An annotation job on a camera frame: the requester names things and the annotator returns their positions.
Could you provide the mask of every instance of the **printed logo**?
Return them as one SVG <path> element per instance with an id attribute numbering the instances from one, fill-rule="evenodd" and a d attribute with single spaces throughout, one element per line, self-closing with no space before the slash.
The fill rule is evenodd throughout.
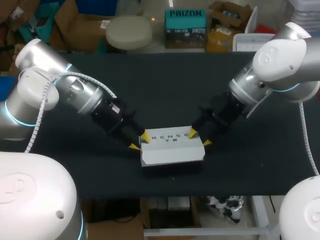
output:
<path id="1" fill-rule="evenodd" d="M 33 178 L 24 173 L 12 173 L 0 178 L 0 205 L 11 204 L 19 199 L 28 201 L 36 192 Z"/>

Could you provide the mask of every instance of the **teal box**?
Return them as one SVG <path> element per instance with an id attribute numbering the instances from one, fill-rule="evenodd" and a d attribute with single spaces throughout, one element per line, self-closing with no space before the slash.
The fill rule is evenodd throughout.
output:
<path id="1" fill-rule="evenodd" d="M 165 11 L 167 48 L 204 48 L 206 45 L 205 9 L 168 9 Z"/>
<path id="2" fill-rule="evenodd" d="M 59 2 L 41 4 L 34 14 L 36 25 L 31 26 L 29 21 L 19 28 L 19 32 L 23 39 L 26 42 L 29 42 L 32 39 L 37 38 L 49 44 L 53 25 L 55 23 L 55 15 L 59 10 L 59 7 Z"/>

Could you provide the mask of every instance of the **table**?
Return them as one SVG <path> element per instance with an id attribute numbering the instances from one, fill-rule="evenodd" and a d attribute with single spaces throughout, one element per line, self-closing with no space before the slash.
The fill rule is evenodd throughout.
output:
<path id="1" fill-rule="evenodd" d="M 199 105 L 227 89 L 252 58 L 228 54 L 66 54 L 84 74 L 107 84 L 148 129 L 187 126 Z M 305 103 L 309 142 L 319 165 L 320 111 Z M 1 141 L 1 151 L 22 152 L 27 141 Z M 81 199 L 157 196 L 285 195 L 313 175 L 302 135 L 299 108 L 273 93 L 249 119 L 241 117 L 214 144 L 194 172 L 144 174 L 140 155 L 106 136 L 89 116 L 59 104 L 44 116 L 33 153 L 60 162 Z"/>

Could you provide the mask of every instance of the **cable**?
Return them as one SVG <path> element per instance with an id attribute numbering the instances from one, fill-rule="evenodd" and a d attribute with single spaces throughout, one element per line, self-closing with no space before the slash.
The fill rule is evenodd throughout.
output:
<path id="1" fill-rule="evenodd" d="M 318 172 L 317 166 L 315 164 L 314 158 L 312 157 L 311 149 L 310 149 L 310 146 L 309 146 L 307 124 L 306 124 L 305 111 L 304 111 L 304 104 L 302 102 L 299 102 L 299 110 L 300 110 L 300 117 L 301 117 L 302 131 L 303 131 L 303 139 L 304 139 L 304 145 L 305 145 L 306 153 L 308 154 L 308 157 L 309 157 L 312 169 L 314 171 L 314 174 L 316 176 L 319 176 L 319 172 Z"/>
<path id="2" fill-rule="evenodd" d="M 245 116 L 246 118 L 249 118 L 250 115 L 256 110 L 256 108 L 272 93 L 272 90 L 269 90 L 269 92 L 264 95 L 264 97 L 249 111 L 249 113 Z"/>
<path id="3" fill-rule="evenodd" d="M 276 213 L 276 208 L 275 208 L 274 202 L 272 201 L 272 198 L 270 195 L 269 195 L 269 199 L 270 199 L 270 203 L 272 205 L 273 211 L 274 211 L 274 213 Z"/>
<path id="4" fill-rule="evenodd" d="M 43 117 L 43 114 L 44 114 L 44 111 L 45 111 L 45 105 L 46 105 L 47 98 L 48 98 L 48 89 L 49 89 L 50 85 L 53 84 L 53 82 L 55 81 L 55 79 L 47 77 L 45 74 L 42 74 L 38 70 L 33 70 L 33 71 L 35 73 L 39 74 L 40 76 L 46 78 L 48 80 L 48 82 L 44 86 L 44 90 L 43 90 L 43 94 L 42 94 L 42 100 L 41 100 L 41 104 L 40 104 L 40 109 L 39 109 L 39 113 L 38 113 L 38 116 L 37 116 L 36 122 L 35 122 L 35 127 L 33 129 L 33 132 L 32 132 L 31 138 L 29 140 L 29 143 L 28 143 L 28 145 L 27 145 L 27 147 L 26 147 L 26 149 L 24 151 L 24 153 L 26 153 L 26 154 L 28 154 L 31 151 L 31 148 L 34 145 L 34 142 L 36 140 L 36 137 L 37 137 L 37 134 L 38 134 L 38 131 L 40 129 L 41 122 L 42 122 L 42 117 Z"/>
<path id="5" fill-rule="evenodd" d="M 113 219 L 114 222 L 118 223 L 118 224 L 127 224 L 129 222 L 131 222 L 133 219 L 135 219 L 137 217 L 138 214 L 132 216 L 131 218 L 129 218 L 128 220 L 124 220 L 124 221 L 119 221 L 118 219 Z"/>
<path id="6" fill-rule="evenodd" d="M 78 77 L 81 78 L 87 82 L 91 82 L 95 85 L 98 85 L 99 87 L 103 88 L 113 99 L 116 99 L 117 96 L 106 86 L 104 85 L 102 82 L 98 81 L 97 79 L 90 77 L 88 75 L 82 74 L 82 73 L 78 73 L 78 72 L 64 72 L 62 74 L 60 74 L 59 76 L 55 77 L 55 78 L 50 78 L 47 77 L 45 74 L 43 74 L 41 71 L 43 71 L 40 67 L 37 66 L 32 66 L 29 68 L 24 69 L 23 71 L 20 72 L 19 76 L 18 76 L 18 80 L 20 80 L 20 77 L 22 76 L 22 74 L 27 71 L 27 70 L 33 70 L 35 73 L 39 74 L 40 76 L 42 76 L 43 78 L 47 79 L 48 82 L 44 87 L 43 90 L 43 95 L 42 95 L 42 100 L 41 100 L 41 104 L 40 104 L 40 109 L 39 109 L 39 113 L 38 116 L 36 118 L 36 123 L 35 123 L 35 127 L 33 129 L 31 138 L 29 140 L 29 143 L 26 147 L 26 150 L 24 151 L 25 153 L 29 153 L 31 151 L 31 148 L 36 140 L 38 131 L 40 129 L 40 125 L 42 122 L 42 118 L 43 118 L 43 114 L 45 111 L 45 105 L 47 102 L 47 98 L 48 98 L 48 89 L 50 87 L 51 84 L 56 83 L 61 77 Z"/>
<path id="7" fill-rule="evenodd" d="M 79 72 L 64 72 L 62 74 L 59 75 L 59 77 L 57 78 L 57 81 L 62 78 L 62 77 L 78 77 L 78 78 L 81 78 L 87 82 L 91 82 L 95 85 L 98 85 L 99 87 L 103 88 L 113 99 L 116 99 L 117 96 L 114 94 L 113 91 L 110 90 L 110 88 L 108 88 L 106 85 L 104 85 L 102 82 L 98 81 L 97 79 L 91 77 L 91 76 L 88 76 L 88 75 L 85 75 L 85 74 L 82 74 L 82 73 L 79 73 Z"/>

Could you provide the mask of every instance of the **black cable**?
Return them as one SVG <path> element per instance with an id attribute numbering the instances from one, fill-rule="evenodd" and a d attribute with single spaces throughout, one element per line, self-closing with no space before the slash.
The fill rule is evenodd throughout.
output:
<path id="1" fill-rule="evenodd" d="M 269 199 L 270 199 L 270 202 L 271 202 L 271 205 L 272 205 L 273 211 L 274 211 L 274 213 L 276 213 L 275 205 L 274 205 L 274 202 L 272 201 L 272 198 L 271 198 L 271 196 L 270 196 L 270 195 L 269 195 Z"/>
<path id="2" fill-rule="evenodd" d="M 126 223 L 131 222 L 133 219 L 135 219 L 137 215 L 138 215 L 138 214 L 134 215 L 132 218 L 130 218 L 130 219 L 128 219 L 128 220 L 125 220 L 125 221 L 119 221 L 119 220 L 117 220 L 117 219 L 113 219 L 113 221 L 116 222 L 116 223 L 118 223 L 118 224 L 126 224 Z"/>

